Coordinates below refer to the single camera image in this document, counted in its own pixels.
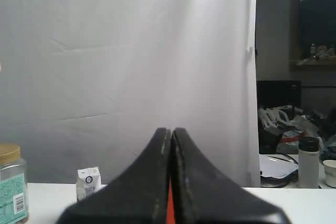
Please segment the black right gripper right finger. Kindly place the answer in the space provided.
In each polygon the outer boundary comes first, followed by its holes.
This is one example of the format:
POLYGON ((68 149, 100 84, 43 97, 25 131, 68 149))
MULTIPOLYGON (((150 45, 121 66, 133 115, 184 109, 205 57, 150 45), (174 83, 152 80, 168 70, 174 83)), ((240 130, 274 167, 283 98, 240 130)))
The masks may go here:
POLYGON ((289 222, 280 207, 219 171, 184 128, 176 128, 172 135, 171 184, 176 223, 289 222))

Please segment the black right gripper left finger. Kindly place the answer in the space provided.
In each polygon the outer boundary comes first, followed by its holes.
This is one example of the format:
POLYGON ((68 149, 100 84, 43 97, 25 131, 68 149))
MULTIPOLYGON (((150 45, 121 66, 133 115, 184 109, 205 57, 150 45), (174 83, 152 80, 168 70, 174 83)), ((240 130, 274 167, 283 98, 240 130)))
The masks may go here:
POLYGON ((165 223, 171 131, 158 128, 138 158, 98 192, 67 207, 58 223, 165 223))

